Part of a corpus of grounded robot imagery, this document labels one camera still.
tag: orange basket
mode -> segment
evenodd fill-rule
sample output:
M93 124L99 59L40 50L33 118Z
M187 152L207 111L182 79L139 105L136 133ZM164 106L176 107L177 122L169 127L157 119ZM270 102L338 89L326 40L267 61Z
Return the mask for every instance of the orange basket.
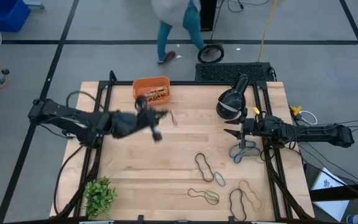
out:
M158 105L162 103L166 103L169 100L169 97L171 95L171 86L169 82L169 78L165 76L161 77L153 77L153 78L140 78L134 81L132 84L132 87L134 89L134 99L139 95L144 95L149 91L152 91L153 89L156 89L158 87L168 87L168 93L164 96L157 97L156 100L151 100L148 102L150 105Z

